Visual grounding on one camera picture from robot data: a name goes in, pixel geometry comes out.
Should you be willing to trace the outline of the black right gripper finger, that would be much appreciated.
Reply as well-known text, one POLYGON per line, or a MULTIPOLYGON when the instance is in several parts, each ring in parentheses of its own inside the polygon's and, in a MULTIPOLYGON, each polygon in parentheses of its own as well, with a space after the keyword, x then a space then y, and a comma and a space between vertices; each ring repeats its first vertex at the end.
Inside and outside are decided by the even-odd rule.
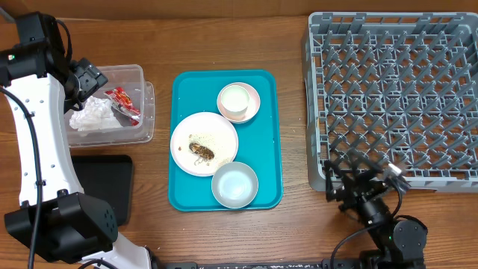
POLYGON ((360 152, 355 150, 350 151, 351 157, 351 168, 354 176, 358 176, 359 174, 367 174, 376 176, 377 174, 383 173, 383 169, 377 163, 372 162, 367 157, 364 157, 360 152), (367 169, 359 172, 359 166, 364 164, 367 169))
POLYGON ((342 176, 341 170, 337 164, 333 164, 330 160, 324 161, 323 170, 326 174, 326 199, 328 202, 333 200, 340 202, 341 201, 341 191, 338 191, 333 187, 332 184, 332 175, 333 173, 337 174, 339 177, 342 176))

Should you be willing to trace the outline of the white tissue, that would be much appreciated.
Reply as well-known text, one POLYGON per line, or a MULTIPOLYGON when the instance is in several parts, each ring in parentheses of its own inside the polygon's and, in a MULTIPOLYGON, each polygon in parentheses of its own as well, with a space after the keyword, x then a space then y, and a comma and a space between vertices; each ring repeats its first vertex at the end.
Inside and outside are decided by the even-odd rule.
POLYGON ((114 116, 110 99, 91 96, 81 111, 75 111, 69 119, 69 126, 78 132, 120 128, 114 116))

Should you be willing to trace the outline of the red snack wrapper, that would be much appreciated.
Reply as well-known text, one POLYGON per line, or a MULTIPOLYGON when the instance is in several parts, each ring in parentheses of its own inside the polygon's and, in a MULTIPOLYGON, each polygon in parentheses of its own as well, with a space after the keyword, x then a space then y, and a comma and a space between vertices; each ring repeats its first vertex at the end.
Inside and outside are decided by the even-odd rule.
POLYGON ((140 123, 140 110, 134 106, 130 96, 122 87, 106 90, 104 95, 112 101, 113 108, 130 119, 133 126, 140 123))

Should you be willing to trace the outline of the grey bowl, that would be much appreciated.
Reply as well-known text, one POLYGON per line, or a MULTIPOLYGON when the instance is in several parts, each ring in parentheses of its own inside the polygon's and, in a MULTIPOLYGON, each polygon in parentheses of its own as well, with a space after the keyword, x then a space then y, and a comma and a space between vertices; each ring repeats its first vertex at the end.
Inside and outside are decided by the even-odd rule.
POLYGON ((216 201, 226 208, 248 206, 258 193, 258 177, 247 164, 233 161, 213 175, 211 190, 216 201))

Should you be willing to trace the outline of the white cup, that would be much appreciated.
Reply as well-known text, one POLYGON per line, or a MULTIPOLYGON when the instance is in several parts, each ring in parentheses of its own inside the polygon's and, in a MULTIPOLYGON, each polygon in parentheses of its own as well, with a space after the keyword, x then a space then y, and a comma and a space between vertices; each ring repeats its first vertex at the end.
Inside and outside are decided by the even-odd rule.
POLYGON ((231 118, 240 118, 249 107, 249 93, 240 85, 229 85, 220 94, 220 104, 231 118))

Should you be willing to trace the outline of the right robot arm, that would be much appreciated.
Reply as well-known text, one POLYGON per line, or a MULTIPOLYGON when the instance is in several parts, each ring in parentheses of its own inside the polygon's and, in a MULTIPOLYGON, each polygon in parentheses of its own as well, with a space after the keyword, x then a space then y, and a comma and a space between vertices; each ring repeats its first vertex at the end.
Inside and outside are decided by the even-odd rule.
POLYGON ((339 203, 339 211, 354 211, 363 228, 342 239, 323 268, 425 268, 423 250, 427 226, 416 217, 400 214, 403 196, 410 189, 403 170, 395 164, 385 167, 350 151, 340 168, 339 162, 323 164, 326 200, 339 203), (367 233, 375 250, 360 252, 357 259, 336 259, 340 248, 367 233))

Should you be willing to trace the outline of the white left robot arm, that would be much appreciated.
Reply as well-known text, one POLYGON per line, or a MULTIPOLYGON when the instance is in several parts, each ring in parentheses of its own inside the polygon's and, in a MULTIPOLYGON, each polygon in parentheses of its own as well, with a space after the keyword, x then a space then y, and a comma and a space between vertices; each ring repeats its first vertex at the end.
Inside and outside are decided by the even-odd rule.
POLYGON ((1 53, 1 92, 10 104, 19 145, 19 209, 8 233, 29 256, 97 268, 160 268, 147 247, 118 228, 114 210, 86 195, 76 176, 64 114, 79 111, 107 83, 87 59, 72 59, 71 37, 59 19, 33 12, 15 20, 19 43, 1 53))

